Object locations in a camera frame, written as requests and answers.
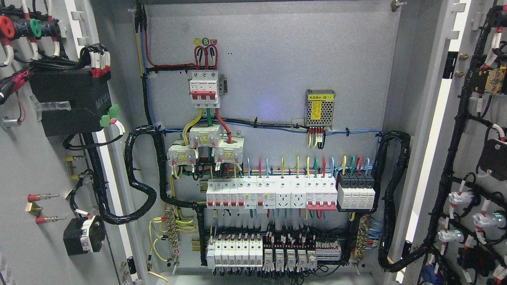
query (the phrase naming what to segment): red insulated terminal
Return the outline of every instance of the red insulated terminal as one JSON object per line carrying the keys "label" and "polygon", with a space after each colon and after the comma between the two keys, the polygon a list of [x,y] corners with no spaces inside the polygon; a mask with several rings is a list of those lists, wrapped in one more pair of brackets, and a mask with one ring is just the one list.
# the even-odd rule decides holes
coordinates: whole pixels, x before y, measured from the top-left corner
{"label": "red insulated terminal", "polygon": [[37,217],[35,218],[35,223],[40,225],[40,224],[45,224],[45,223],[49,223],[49,222],[58,222],[60,220],[65,220],[66,217],[57,217],[57,216],[54,216],[54,217],[45,217],[45,216],[41,216],[41,217]]}
{"label": "red insulated terminal", "polygon": [[29,194],[28,202],[33,203],[35,201],[51,199],[58,196],[60,196],[60,194]]}

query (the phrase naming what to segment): black component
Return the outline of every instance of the black component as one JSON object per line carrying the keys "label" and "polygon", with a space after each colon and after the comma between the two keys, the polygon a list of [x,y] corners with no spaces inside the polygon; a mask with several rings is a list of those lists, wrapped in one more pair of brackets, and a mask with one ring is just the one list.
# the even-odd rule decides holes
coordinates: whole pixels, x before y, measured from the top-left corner
{"label": "black component", "polygon": [[498,11],[491,15],[489,19],[489,24],[492,27],[505,27],[507,26],[507,12],[506,11]]}
{"label": "black component", "polygon": [[12,24],[14,25],[14,37],[13,39],[19,39],[21,37],[34,37],[33,31],[30,27],[30,20],[12,16],[9,17]]}
{"label": "black component", "polygon": [[128,264],[128,270],[129,270],[130,274],[136,274],[137,269],[135,268],[135,262],[134,262],[134,258],[132,256],[127,258],[127,264]]}
{"label": "black component", "polygon": [[403,244],[402,257],[407,256],[410,253],[410,250],[412,250],[412,243],[405,240],[405,243]]}
{"label": "black component", "polygon": [[60,36],[60,27],[55,21],[40,21],[42,37]]}
{"label": "black component", "polygon": [[454,68],[456,67],[456,60],[458,59],[457,51],[447,52],[447,59],[445,61],[444,74],[442,75],[443,79],[451,79],[454,73]]}
{"label": "black component", "polygon": [[100,131],[99,121],[111,107],[110,78],[110,73],[92,77],[90,68],[33,73],[30,86],[39,102],[70,102],[71,110],[42,112],[46,136]]}
{"label": "black component", "polygon": [[[93,252],[99,252],[105,239],[105,227],[100,216],[93,216],[88,229],[83,229],[83,223],[89,221],[88,217],[74,218],[63,231],[63,243],[69,256],[85,254],[84,246],[90,246]],[[81,241],[81,238],[88,236],[88,241]]]}
{"label": "black component", "polygon": [[484,93],[486,82],[488,80],[489,71],[483,69],[476,69],[472,71],[470,77],[470,89],[476,93]]}
{"label": "black component", "polygon": [[489,139],[484,144],[478,165],[482,171],[500,181],[507,180],[507,145],[497,139]]}
{"label": "black component", "polygon": [[456,263],[463,269],[474,269],[476,272],[486,277],[489,272],[495,269],[495,261],[479,246],[458,248],[458,258]]}
{"label": "black component", "polygon": [[[95,143],[91,133],[83,133],[83,140],[87,145],[92,145]],[[153,204],[155,204],[157,201],[157,192],[155,192],[153,189],[139,189],[140,191],[146,193],[148,195],[148,198],[138,210],[124,216],[117,216],[113,214],[109,208],[109,202],[107,200],[107,187],[105,186],[106,182],[104,180],[104,172],[102,171],[102,162],[100,161],[97,148],[92,147],[87,151],[90,158],[90,164],[93,168],[93,192],[97,198],[97,205],[99,208],[100,216],[104,219],[105,222],[113,225],[130,223],[141,218],[152,208]]]}

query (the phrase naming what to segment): circuit breaker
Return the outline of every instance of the circuit breaker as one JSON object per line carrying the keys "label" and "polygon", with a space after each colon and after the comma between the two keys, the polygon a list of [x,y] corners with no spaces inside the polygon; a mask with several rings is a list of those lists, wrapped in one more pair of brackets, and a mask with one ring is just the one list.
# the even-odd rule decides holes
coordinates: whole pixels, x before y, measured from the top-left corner
{"label": "circuit breaker", "polygon": [[195,108],[220,108],[220,72],[194,70],[190,79],[190,99]]}

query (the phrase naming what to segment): yellow label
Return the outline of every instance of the yellow label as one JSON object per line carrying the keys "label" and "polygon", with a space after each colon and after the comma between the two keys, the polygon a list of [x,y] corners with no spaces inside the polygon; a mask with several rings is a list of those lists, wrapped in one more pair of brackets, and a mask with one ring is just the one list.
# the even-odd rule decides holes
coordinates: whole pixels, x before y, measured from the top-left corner
{"label": "yellow label", "polygon": [[224,152],[225,160],[232,160],[232,152]]}
{"label": "yellow label", "polygon": [[178,154],[178,161],[179,161],[180,163],[182,163],[182,162],[183,162],[183,163],[184,163],[184,162],[187,162],[187,157],[186,157],[186,155],[185,155],[184,153],[182,153],[182,154]]}
{"label": "yellow label", "polygon": [[332,94],[308,95],[308,101],[328,101],[328,100],[333,100]]}
{"label": "yellow label", "polygon": [[312,120],[320,120],[320,111],[322,109],[322,102],[321,101],[314,101],[312,102]]}
{"label": "yellow label", "polygon": [[202,145],[207,144],[208,143],[208,135],[207,134],[200,135],[200,141],[201,141]]}

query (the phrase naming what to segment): black box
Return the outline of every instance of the black box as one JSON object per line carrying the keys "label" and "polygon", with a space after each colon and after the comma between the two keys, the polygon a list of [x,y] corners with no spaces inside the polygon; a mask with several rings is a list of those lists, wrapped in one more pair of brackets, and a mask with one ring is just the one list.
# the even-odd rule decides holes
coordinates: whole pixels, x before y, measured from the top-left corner
{"label": "black box", "polygon": [[90,68],[33,73],[30,86],[40,103],[69,101],[71,110],[42,112],[46,136],[97,132],[111,107],[107,81],[111,73],[92,77]]}

